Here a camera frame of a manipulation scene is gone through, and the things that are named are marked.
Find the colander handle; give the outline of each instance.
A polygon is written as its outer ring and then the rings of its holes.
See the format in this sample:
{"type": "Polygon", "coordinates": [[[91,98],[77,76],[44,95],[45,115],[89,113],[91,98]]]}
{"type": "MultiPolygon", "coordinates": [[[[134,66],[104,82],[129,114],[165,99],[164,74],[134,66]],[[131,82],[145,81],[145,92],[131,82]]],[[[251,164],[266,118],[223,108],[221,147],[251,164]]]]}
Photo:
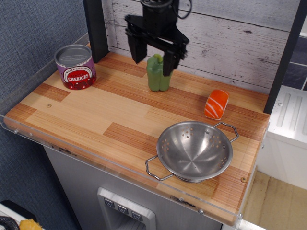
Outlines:
{"type": "Polygon", "coordinates": [[[231,140],[230,140],[230,143],[233,142],[234,140],[237,140],[237,139],[239,138],[239,134],[238,134],[238,132],[236,131],[236,127],[234,127],[233,125],[230,125],[230,124],[227,124],[227,123],[224,123],[224,122],[219,122],[219,123],[217,123],[216,125],[214,125],[214,127],[216,127],[216,126],[218,126],[218,125],[221,125],[221,124],[224,125],[224,126],[229,126],[229,127],[233,128],[234,131],[235,131],[236,137],[233,138],[233,139],[231,139],[231,140]]]}
{"type": "Polygon", "coordinates": [[[151,157],[151,158],[149,158],[148,160],[145,161],[145,164],[146,164],[146,172],[148,173],[148,175],[153,176],[155,179],[157,179],[157,180],[159,180],[159,181],[163,181],[163,180],[165,180],[165,179],[167,179],[167,178],[172,177],[174,174],[170,174],[170,175],[168,175],[168,176],[166,176],[166,177],[160,178],[160,177],[158,177],[157,175],[152,174],[151,172],[149,172],[148,162],[149,162],[149,161],[152,161],[153,159],[156,159],[157,157],[158,157],[158,155],[156,155],[156,156],[154,156],[154,157],[151,157]]]}

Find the yellow object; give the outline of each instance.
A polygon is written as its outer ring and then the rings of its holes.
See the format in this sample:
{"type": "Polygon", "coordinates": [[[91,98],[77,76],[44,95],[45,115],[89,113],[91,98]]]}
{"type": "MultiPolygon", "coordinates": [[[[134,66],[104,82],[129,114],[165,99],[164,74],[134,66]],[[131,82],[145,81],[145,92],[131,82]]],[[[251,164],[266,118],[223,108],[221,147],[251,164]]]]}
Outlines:
{"type": "Polygon", "coordinates": [[[25,219],[20,221],[20,230],[42,230],[43,228],[33,219],[25,219]]]}

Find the red label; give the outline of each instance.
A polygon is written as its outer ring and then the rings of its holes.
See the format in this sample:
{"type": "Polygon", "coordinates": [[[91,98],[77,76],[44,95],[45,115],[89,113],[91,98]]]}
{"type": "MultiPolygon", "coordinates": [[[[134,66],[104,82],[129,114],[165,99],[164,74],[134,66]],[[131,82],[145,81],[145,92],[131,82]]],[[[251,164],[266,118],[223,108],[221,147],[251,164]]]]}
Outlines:
{"type": "Polygon", "coordinates": [[[78,66],[64,71],[64,81],[72,84],[87,81],[92,77],[92,71],[87,66],[78,66]]]}

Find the green pepper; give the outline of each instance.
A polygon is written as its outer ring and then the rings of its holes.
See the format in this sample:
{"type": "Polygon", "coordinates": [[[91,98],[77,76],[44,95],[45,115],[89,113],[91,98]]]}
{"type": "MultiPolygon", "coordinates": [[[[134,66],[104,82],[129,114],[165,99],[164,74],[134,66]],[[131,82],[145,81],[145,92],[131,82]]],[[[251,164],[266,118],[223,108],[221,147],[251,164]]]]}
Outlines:
{"type": "Polygon", "coordinates": [[[163,75],[163,57],[160,54],[155,54],[147,60],[146,70],[151,91],[165,91],[169,88],[173,72],[166,77],[163,75]]]}

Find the salmon nigiri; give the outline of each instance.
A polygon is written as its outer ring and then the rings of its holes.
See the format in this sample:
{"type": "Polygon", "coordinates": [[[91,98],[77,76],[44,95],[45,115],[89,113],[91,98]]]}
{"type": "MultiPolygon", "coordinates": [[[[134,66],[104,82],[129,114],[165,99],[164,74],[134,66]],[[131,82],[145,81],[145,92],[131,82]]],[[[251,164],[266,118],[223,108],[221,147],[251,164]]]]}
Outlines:
{"type": "Polygon", "coordinates": [[[228,104],[229,93],[224,90],[213,90],[205,105],[205,116],[221,120],[228,104]]]}

